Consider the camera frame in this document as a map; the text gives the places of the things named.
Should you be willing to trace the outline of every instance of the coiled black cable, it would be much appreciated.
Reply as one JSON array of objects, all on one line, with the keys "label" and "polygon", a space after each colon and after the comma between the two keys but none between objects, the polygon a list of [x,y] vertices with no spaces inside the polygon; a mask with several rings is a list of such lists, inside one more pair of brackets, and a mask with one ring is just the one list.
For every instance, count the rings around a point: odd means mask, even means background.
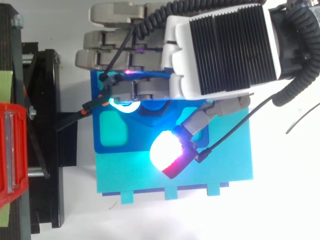
[{"label": "coiled black cable", "polygon": [[121,52],[125,49],[125,46],[133,33],[136,34],[138,39],[143,40],[145,37],[149,36],[150,33],[153,33],[155,29],[161,28],[170,15],[181,16],[200,10],[212,10],[242,4],[263,5],[265,2],[266,0],[174,0],[173,2],[168,2],[165,6],[161,6],[149,16],[146,16],[139,24],[132,27],[110,64],[107,66],[105,71],[100,74],[99,80],[104,82],[108,78],[108,73],[112,69]]},{"label": "coiled black cable", "polygon": [[272,102],[277,107],[292,101],[311,85],[320,74],[320,27],[315,15],[307,7],[295,6],[288,9],[287,19],[301,34],[311,58],[286,87],[273,95]]}]

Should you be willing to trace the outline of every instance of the robotic hand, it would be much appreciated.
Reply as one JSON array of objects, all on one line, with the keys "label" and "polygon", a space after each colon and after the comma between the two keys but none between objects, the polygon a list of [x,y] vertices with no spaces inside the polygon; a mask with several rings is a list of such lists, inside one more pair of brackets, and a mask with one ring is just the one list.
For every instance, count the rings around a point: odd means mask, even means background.
[{"label": "robotic hand", "polygon": [[[165,6],[94,5],[91,22],[117,29],[87,33],[75,64],[92,71],[105,69],[99,76],[104,87],[99,99],[84,104],[82,111],[61,122],[58,129],[90,115],[93,108],[110,99],[117,103],[214,100],[173,130],[178,139],[173,141],[183,151],[166,156],[167,163],[162,157],[164,165],[159,169],[174,178],[193,159],[201,162],[264,104],[272,100],[278,107],[285,105],[319,76],[320,8],[313,1],[297,0],[274,9],[266,9],[263,3],[175,0]],[[119,74],[108,76],[111,70]],[[247,107],[255,86],[284,79],[293,80],[221,140],[197,152],[191,137],[215,115]],[[150,156],[157,142],[161,141],[156,138]]]}]

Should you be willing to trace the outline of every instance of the black metal frame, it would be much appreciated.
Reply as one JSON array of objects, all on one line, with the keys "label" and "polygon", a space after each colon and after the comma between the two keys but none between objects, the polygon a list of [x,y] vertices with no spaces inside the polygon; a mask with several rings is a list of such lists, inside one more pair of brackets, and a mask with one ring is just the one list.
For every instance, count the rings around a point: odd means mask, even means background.
[{"label": "black metal frame", "polygon": [[57,113],[59,56],[52,49],[32,54],[31,64],[23,68],[26,107],[33,106],[37,111],[27,125],[28,167],[40,165],[44,173],[44,177],[29,178],[31,233],[38,234],[40,223],[51,223],[52,228],[60,228],[64,223],[62,167],[70,165],[65,164],[65,159],[72,159],[76,165],[78,124],[56,132],[58,119],[67,115]]},{"label": "black metal frame", "polygon": [[[12,25],[16,14],[0,3],[0,71],[13,72],[11,103],[37,111],[33,120],[27,118],[28,167],[40,166],[44,177],[29,177],[29,189],[10,204],[9,226],[0,228],[0,239],[30,240],[40,223],[64,223],[62,167],[76,165],[78,125],[55,131],[57,120],[69,114],[58,112],[58,54],[38,51],[37,43],[22,45],[21,30]],[[22,53],[33,53],[30,65],[23,66]]]}]

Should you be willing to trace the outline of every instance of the cyan light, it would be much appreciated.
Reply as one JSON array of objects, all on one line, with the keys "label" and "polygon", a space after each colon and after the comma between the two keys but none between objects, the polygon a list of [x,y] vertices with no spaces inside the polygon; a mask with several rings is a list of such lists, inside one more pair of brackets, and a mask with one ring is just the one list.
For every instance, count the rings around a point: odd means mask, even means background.
[{"label": "cyan light", "polygon": [[122,105],[120,103],[115,103],[115,100],[113,98],[109,99],[109,103],[112,107],[118,109],[120,112],[123,112],[125,114],[129,114],[137,110],[140,106],[139,101],[134,101],[130,103],[129,105]]},{"label": "cyan light", "polygon": [[169,167],[183,153],[182,144],[171,131],[161,132],[150,148],[150,160],[160,171]]}]

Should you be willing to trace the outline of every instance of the white background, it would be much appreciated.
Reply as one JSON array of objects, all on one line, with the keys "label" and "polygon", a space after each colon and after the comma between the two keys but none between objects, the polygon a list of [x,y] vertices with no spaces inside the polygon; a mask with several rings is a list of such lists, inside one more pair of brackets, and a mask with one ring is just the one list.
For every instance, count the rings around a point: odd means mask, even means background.
[{"label": "white background", "polygon": [[[89,71],[75,67],[97,0],[5,0],[24,16],[23,42],[60,55],[62,111],[78,111],[91,99]],[[268,0],[267,7],[284,1]],[[287,82],[260,88],[250,109]],[[97,194],[92,119],[78,123],[77,167],[64,174],[65,222],[41,224],[33,240],[208,240],[320,239],[320,108],[285,135],[288,127],[320,102],[320,79],[288,105],[269,103],[250,120],[254,180],[232,182],[220,196],[206,190],[136,194],[134,204]]]}]

